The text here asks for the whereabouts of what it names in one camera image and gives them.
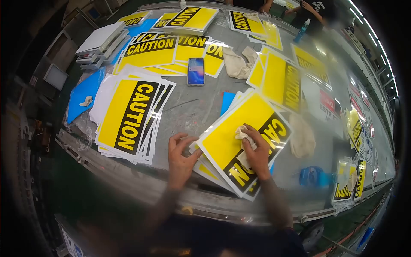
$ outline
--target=spray bottle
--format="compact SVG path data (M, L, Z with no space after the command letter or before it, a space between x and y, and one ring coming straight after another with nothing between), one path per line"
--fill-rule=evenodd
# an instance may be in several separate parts
M305 34L305 31L307 30L307 27L309 25L310 19L307 19L304 22L304 25L301 27L301 29L298 31L297 36L294 38L294 42L298 43L301 40L301 37Z

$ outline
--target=smartphone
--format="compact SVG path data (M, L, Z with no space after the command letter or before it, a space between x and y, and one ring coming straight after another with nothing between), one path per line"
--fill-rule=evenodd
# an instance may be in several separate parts
M188 59L187 85L203 86L204 83L204 58Z

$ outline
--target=green floor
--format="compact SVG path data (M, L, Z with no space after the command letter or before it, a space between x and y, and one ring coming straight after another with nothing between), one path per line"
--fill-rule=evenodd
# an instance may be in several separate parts
M97 23L100 26L113 23L120 17L136 11L139 5L153 2L164 1L129 0L109 21L102 19ZM283 10L284 7L273 4L270 13L279 16ZM46 118L53 123L56 132L62 127L61 121L70 92L77 84L82 71L79 65L73 62L67 73L69 77L60 96L53 104L53 111ZM44 192L48 196L47 206L50 214L63 214L73 226L76 226L78 221L94 222L109 227L111 231L121 231L119 227L130 227L131 223L141 220L144 208L133 199L100 181L56 143L51 147L51 152L53 154L50 170L51 183ZM323 219L326 226L324 234L334 240L345 237L371 213L381 199L381 195L382 192L337 217L331 216ZM107 222L108 220L116 220L116 222ZM301 230L301 226L296 225L296 230ZM321 240L316 251L321 252L328 247L330 243Z

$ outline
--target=stack of white boards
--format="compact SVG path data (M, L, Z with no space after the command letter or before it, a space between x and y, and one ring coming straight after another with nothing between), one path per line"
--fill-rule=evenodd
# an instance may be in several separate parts
M163 107L175 85L132 65L106 74L89 112L101 155L151 165Z
M270 145L268 168L271 169L274 159L290 139L292 129L278 108L251 88L236 94L229 109L190 145L189 151L193 153L196 148L203 151L194 166L195 172L238 197L253 201L260 183L257 174L238 159L245 152L241 140L235 139L237 128L244 123L260 132Z
M124 27L123 22L117 22L94 30L76 52L80 68L98 69L104 62L113 61L130 39L129 31Z

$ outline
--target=caution sign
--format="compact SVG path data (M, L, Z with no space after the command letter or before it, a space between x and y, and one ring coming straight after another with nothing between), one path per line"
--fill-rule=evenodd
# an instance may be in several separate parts
M150 11L137 12L131 15L124 16L120 18L117 22L123 21L126 24L126 27L140 26L150 14Z
M121 80L96 140L102 146L136 155L159 85L137 79Z
M364 159L360 158L360 165L357 167L358 181L357 181L356 195L354 196L354 200L360 199L361 196L363 195L366 166L367 166L367 162Z
M230 27L245 34L252 34L259 37L266 37L267 33L261 23L260 18L255 17L256 20L248 19L244 16L244 12L230 11Z
M164 37L129 44L118 65L120 72L126 64L137 67L153 67L173 64L177 51L178 37Z
M224 67L223 42L209 44L204 56L204 73L213 78L217 78L221 69Z
M291 135L285 119L261 95L252 92L200 137L197 144L240 197L257 179L257 174L237 159L243 150L241 140L235 139L235 131L243 123L253 126L268 142L269 162L278 156Z
M301 72L294 65L268 53L262 94L273 103L295 113L301 110Z
M342 174L344 172L344 168L347 165L350 165L350 164L344 161L339 161L338 174ZM356 167L354 165L350 165L350 176L353 172L356 172ZM334 194L333 194L333 197L331 198L331 202L349 200L351 199L351 194L352 194L352 191L348 190L348 185L341 187L339 183L336 183L334 187Z
M151 27L151 30L162 29L174 16L177 15L177 12L169 12L163 14L156 23Z
M187 6L163 26L163 29L186 28L205 30L218 11L213 8Z
M326 66L317 58L293 44L292 49L298 65L305 69L310 75L318 79L327 88L331 87Z

